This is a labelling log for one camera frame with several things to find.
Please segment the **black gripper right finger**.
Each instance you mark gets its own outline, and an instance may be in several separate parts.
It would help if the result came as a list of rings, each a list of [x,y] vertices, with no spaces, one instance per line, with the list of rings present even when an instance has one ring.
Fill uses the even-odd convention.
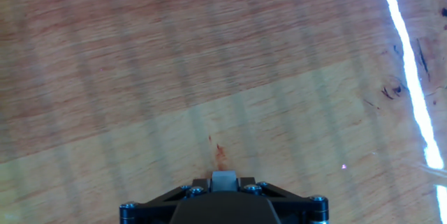
[[[240,177],[238,187],[240,192],[269,200],[282,223],[292,216],[297,217],[298,223],[329,223],[329,201],[325,196],[299,196],[265,181],[256,182],[253,177]]]

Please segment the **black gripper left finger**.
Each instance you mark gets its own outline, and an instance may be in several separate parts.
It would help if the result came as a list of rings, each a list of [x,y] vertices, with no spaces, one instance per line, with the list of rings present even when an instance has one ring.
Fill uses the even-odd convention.
[[[192,184],[178,186],[149,202],[126,202],[119,206],[119,223],[152,223],[157,218],[171,218],[181,201],[209,193],[210,189],[211,179],[194,179]]]

